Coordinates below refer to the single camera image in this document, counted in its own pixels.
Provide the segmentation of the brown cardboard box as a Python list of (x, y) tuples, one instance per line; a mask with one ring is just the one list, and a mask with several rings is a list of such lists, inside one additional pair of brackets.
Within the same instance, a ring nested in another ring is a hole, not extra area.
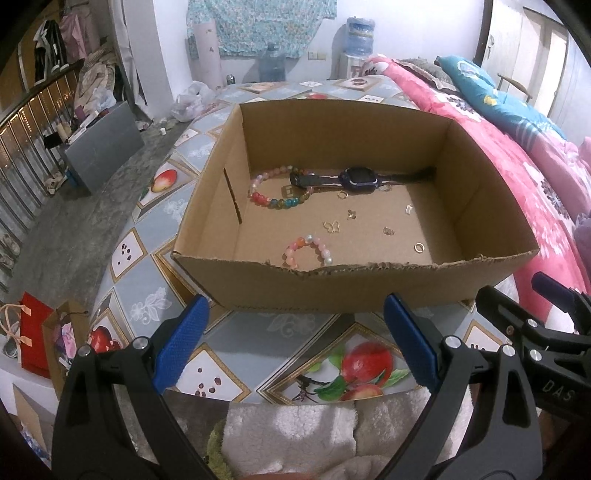
[[(286, 195), (287, 166), (437, 173), (372, 193), (315, 191), (287, 209), (249, 198), (253, 188)], [(341, 231), (329, 234), (322, 223), (335, 220)], [(510, 188), (456, 121), (358, 101), (283, 100), (233, 108), (172, 256), (226, 308), (335, 314), (378, 311), (391, 293), (413, 307), (468, 300), (537, 252)]]

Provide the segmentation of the white fluffy towel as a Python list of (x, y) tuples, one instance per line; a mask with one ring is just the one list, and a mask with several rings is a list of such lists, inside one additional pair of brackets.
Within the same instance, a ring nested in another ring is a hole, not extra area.
[(235, 478), (300, 473), (374, 479), (402, 447), (430, 397), (421, 388), (335, 405), (232, 404), (221, 454)]

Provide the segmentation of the brown paper bag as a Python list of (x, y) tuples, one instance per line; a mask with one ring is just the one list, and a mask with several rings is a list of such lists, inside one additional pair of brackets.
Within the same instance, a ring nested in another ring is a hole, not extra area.
[(48, 371), (57, 399), (60, 399), (78, 348), (89, 332), (89, 313), (74, 300), (67, 300), (42, 323)]

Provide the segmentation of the pink floral bed quilt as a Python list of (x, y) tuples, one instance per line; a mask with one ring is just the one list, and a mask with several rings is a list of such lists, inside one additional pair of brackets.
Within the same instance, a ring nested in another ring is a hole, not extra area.
[(363, 77), (388, 77), (422, 111), (456, 121), (479, 145), (501, 174), (538, 243), (538, 253), (513, 275), (519, 303), (547, 327), (575, 332), (568, 314), (532, 288), (543, 272), (573, 289), (588, 292), (589, 255), (577, 248), (576, 216), (590, 207), (590, 168), (577, 147), (553, 131), (538, 135), (525, 150), (510, 135), (475, 111), (439, 66), (420, 59), (370, 56)]

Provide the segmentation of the red gift bag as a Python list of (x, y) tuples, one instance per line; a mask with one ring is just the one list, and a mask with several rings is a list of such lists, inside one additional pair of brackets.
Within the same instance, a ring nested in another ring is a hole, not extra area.
[(20, 365), (33, 374), (49, 379), (42, 325), (53, 310), (28, 292), (23, 294), (20, 304), (24, 306), (20, 317)]

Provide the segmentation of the dark purple smart watch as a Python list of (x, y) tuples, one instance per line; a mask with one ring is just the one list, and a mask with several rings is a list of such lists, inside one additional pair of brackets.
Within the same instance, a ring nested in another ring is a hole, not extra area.
[(379, 174), (367, 167), (351, 167), (346, 168), (339, 175), (291, 172), (290, 183), (304, 190), (329, 188), (341, 189), (348, 193), (367, 193), (374, 192), (384, 185), (397, 186), (431, 181), (436, 173), (437, 169), (433, 166), (410, 174)]

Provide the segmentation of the blue floral pillow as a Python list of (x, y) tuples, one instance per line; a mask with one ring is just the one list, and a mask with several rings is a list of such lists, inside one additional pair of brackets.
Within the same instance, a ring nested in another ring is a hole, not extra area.
[(480, 66), (456, 55), (438, 57), (437, 62), (472, 108), (525, 150), (531, 148), (538, 135), (551, 131), (566, 139), (552, 120), (530, 104), (498, 90), (492, 77)]

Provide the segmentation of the grey flat board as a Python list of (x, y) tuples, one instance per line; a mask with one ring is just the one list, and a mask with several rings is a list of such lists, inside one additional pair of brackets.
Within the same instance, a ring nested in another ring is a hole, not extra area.
[(143, 146), (129, 104), (119, 102), (60, 153), (76, 183), (94, 194)]

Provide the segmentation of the wooden stair railing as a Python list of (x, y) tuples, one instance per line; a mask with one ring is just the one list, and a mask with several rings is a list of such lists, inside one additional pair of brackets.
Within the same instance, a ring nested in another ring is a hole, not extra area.
[(78, 61), (49, 76), (1, 113), (1, 233), (17, 245), (51, 197), (49, 181), (65, 176), (59, 149), (44, 140), (73, 121), (82, 66)]

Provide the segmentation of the blue water dispenser bottle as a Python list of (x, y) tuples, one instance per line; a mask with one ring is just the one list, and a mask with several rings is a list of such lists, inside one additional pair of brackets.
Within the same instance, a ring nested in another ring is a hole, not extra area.
[(374, 50), (375, 21), (359, 17), (346, 20), (345, 53), (367, 57)]

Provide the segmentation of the white plastic bag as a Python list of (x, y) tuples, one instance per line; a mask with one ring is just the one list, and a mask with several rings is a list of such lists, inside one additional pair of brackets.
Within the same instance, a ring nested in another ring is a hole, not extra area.
[(199, 81), (192, 81), (185, 91), (176, 97), (171, 115), (179, 122), (189, 122), (204, 113), (215, 99), (214, 91)]

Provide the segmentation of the teal floral hanging cloth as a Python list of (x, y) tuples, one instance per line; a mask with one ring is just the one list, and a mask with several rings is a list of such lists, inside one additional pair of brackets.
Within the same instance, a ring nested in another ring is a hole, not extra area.
[(193, 28), (213, 21), (219, 52), (228, 57), (256, 57), (270, 43), (287, 58), (300, 58), (322, 21), (337, 16), (335, 0), (204, 0), (187, 5), (189, 56), (197, 59)]

